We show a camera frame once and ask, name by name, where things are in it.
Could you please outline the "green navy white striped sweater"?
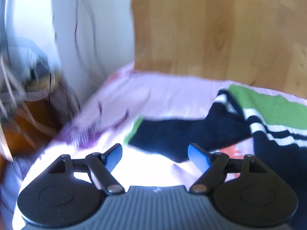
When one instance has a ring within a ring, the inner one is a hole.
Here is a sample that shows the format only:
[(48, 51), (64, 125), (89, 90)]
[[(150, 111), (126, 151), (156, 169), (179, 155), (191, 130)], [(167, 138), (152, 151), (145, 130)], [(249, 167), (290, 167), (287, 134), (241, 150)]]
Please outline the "green navy white striped sweater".
[(306, 106), (281, 95), (261, 94), (230, 85), (219, 90), (206, 118), (138, 118), (126, 143), (182, 163), (188, 146), (212, 152), (253, 140), (253, 153), (297, 193), (294, 229), (306, 229)]

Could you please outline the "pink deer print bedsheet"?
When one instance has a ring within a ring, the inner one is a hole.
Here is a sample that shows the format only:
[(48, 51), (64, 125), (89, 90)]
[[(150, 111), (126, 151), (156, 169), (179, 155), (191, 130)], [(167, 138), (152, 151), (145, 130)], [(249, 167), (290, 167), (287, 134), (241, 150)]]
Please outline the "pink deer print bedsheet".
[[(200, 171), (189, 160), (177, 163), (169, 158), (143, 151), (126, 143), (138, 118), (151, 121), (165, 119), (204, 119), (221, 89), (238, 85), (306, 106), (306, 100), (280, 91), (256, 88), (234, 81), (139, 73), (122, 69), (94, 94), (79, 115), (67, 123), (44, 150), (26, 162), (18, 158), (8, 165), (1, 184), (1, 218), (3, 229), (21, 229), (25, 223), (16, 207), (20, 190), (62, 154), (84, 158), (93, 152), (104, 152), (116, 143), (124, 145), (123, 158), (113, 174), (128, 188), (138, 186), (190, 187)], [(253, 140), (246, 139), (217, 150), (242, 159), (253, 153)]]

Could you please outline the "cluttered wooden nightstand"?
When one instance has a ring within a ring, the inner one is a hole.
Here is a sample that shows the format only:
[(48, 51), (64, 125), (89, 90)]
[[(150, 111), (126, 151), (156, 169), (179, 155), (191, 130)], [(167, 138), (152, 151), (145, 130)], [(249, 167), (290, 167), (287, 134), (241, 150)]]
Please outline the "cluttered wooden nightstand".
[[(64, 92), (67, 92), (67, 84), (64, 82), (64, 79), (60, 75), (59, 81), (56, 81), (55, 73), (52, 73), (50, 71), (49, 67), (47, 66), (47, 63), (48, 63), (47, 56), (43, 55), (43, 53), (41, 53), (41, 50), (35, 44), (34, 44), (34, 50), (32, 50), (32, 51), (33, 52), (38, 51), (38, 53), (36, 53), (37, 59), (38, 59), (38, 64), (41, 64), (49, 72), (50, 77), (51, 77), (51, 81), (50, 81), (49, 85), (47, 85), (47, 87), (44, 88), (44, 89), (40, 88), (40, 90), (26, 92), (26, 90), (15, 79), (15, 77), (11, 73), (11, 71), (5, 66), (4, 61), (3, 61), (3, 52), (5, 52), (5, 51), (8, 54), (8, 44), (5, 40), (1, 40), (1, 69), (2, 69), (2, 73), (3, 73), (3, 78), (5, 80), (5, 84), (6, 84), (7, 89), (8, 89), (8, 95), (9, 95), (9, 98), (10, 98), (9, 102), (12, 103), (12, 110), (13, 111), (16, 110), (18, 105), (23, 104), (25, 101), (30, 101), (30, 102), (40, 101), (42, 99), (47, 98), (47, 96), (52, 94), (57, 89), (57, 87), (62, 87), (64, 89)], [(11, 84), (13, 84), (13, 86), (15, 87), (15, 89), (17, 91), (16, 94), (13, 93)], [(70, 106), (69, 103), (72, 103), (72, 100), (66, 99), (66, 101), (68, 102), (68, 106), (67, 106), (68, 109), (67, 110), (68, 110), (69, 113), (75, 114), (75, 113), (80, 111), (80, 104), (79, 104), (77, 95), (74, 93), (74, 91), (71, 90), (71, 92), (72, 92), (71, 98), (74, 99), (74, 101), (75, 101), (74, 102), (75, 108), (69, 107)], [(1, 111), (2, 111), (3, 116), (5, 118), (9, 117), (7, 109), (4, 107), (2, 100), (1, 100)], [(35, 121), (34, 117), (32, 117), (32, 114), (29, 111), (26, 110), (26, 114), (28, 115), (30, 122), (34, 123), (34, 126), (39, 126), (39, 129), (46, 131), (46, 134), (49, 134), (50, 136), (52, 136), (52, 134), (55, 134), (55, 133), (53, 133), (51, 128), (48, 128), (47, 126), (40, 125), (37, 121)], [(9, 149), (2, 124), (1, 124), (1, 156), (8, 161), (13, 160), (12, 152)]]

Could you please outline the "wooden headboard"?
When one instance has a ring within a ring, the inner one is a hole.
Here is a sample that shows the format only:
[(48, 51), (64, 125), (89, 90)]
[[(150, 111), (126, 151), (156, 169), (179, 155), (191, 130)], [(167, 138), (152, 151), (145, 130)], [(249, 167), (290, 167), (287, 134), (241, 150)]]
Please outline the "wooden headboard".
[(135, 68), (306, 97), (306, 0), (132, 0)]

